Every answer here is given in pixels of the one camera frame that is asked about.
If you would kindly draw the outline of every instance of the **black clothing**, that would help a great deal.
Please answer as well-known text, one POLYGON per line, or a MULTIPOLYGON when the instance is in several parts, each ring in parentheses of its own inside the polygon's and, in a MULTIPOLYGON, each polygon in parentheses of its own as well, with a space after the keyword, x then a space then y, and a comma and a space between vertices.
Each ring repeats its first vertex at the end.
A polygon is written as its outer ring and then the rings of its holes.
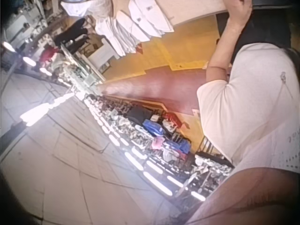
POLYGON ((88 34, 88 29, 82 28, 85 22, 85 18, 81 18, 77 20, 75 23, 72 24, 66 31, 62 32, 61 34, 57 35, 54 38, 54 43, 56 46, 60 47, 60 44, 67 43, 70 40, 75 40, 82 34, 88 34))

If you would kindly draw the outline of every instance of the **sleeve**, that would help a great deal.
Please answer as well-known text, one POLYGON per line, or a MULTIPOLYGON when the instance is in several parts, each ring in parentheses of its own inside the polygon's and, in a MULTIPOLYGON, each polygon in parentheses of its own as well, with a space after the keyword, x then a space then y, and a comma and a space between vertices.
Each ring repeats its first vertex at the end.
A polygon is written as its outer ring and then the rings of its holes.
POLYGON ((227 81, 215 80, 204 84, 198 89, 197 97, 203 131, 211 114, 216 110, 219 111, 220 100, 227 84, 227 81))

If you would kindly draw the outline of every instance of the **black hair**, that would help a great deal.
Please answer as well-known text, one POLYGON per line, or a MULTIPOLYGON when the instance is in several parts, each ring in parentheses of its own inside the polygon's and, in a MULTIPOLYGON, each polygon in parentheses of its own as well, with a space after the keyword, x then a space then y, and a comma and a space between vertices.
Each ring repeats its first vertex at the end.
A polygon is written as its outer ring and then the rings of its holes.
POLYGON ((285 53, 291 59, 295 66, 296 75, 300 83, 300 52, 292 48, 285 48, 285 53))

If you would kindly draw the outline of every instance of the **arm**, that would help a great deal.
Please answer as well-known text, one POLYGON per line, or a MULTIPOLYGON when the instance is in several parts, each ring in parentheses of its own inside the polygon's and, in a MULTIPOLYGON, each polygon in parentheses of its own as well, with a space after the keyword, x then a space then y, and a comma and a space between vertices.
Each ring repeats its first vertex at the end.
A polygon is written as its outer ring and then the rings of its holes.
POLYGON ((234 47, 252 12, 252 0, 224 0, 229 12, 225 31, 206 69, 206 81, 227 81, 227 69, 234 47))

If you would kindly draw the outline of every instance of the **white shirt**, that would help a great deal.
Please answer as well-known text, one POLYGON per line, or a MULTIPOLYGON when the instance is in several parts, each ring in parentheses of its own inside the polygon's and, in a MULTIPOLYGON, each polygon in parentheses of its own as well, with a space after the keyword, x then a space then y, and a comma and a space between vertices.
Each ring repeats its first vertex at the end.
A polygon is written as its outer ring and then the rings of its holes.
POLYGON ((234 166, 300 173, 299 81, 283 50, 244 46, 229 82, 206 83, 197 95, 204 135, 234 166))

